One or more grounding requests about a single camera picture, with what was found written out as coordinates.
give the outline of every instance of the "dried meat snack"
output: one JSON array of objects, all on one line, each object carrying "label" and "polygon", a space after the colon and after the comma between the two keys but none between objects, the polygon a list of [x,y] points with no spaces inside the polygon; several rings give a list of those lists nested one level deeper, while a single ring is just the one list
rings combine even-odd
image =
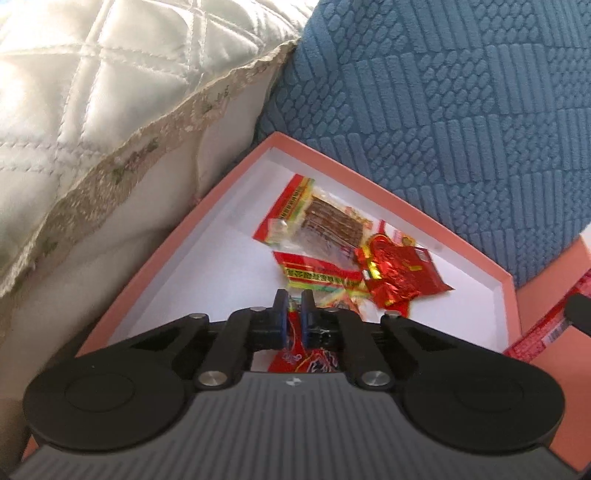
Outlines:
[{"label": "dried meat snack", "polygon": [[363,223],[313,196],[298,234],[312,234],[317,237],[316,242],[325,244],[325,248],[335,249],[352,259],[363,240]]}]

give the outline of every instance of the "barcode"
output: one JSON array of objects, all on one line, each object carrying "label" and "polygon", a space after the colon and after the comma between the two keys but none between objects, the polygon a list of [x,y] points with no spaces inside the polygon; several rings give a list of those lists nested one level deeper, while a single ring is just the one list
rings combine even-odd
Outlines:
[{"label": "barcode", "polygon": [[563,334],[563,332],[569,327],[570,323],[568,322],[568,320],[563,320],[562,322],[560,322],[556,327],[554,327],[554,329],[544,337],[544,345],[548,346],[551,343],[553,343],[560,335]]}]

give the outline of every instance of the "clear plastic packet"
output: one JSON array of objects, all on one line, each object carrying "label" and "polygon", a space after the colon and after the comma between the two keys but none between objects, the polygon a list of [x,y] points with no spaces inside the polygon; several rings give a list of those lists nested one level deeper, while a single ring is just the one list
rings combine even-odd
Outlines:
[{"label": "clear plastic packet", "polygon": [[374,224],[318,188],[313,179],[294,175],[253,238],[280,251],[356,269],[355,249],[371,234]]}]

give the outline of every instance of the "shiny red foil wrapper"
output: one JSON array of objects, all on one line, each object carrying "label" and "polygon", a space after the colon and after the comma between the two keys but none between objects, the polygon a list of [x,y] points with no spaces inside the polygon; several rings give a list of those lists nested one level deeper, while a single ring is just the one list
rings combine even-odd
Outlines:
[{"label": "shiny red foil wrapper", "polygon": [[452,290],[424,248],[400,247],[377,234],[356,250],[356,256],[366,269],[365,284],[379,307],[392,309],[402,301]]}]

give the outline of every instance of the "white quilted pillow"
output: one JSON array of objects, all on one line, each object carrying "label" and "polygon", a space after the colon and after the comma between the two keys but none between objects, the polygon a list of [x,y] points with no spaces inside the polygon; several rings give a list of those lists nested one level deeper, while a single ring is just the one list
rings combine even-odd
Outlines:
[{"label": "white quilted pillow", "polygon": [[151,158],[284,60],[315,3],[1,6],[0,343],[11,311],[129,196]]}]

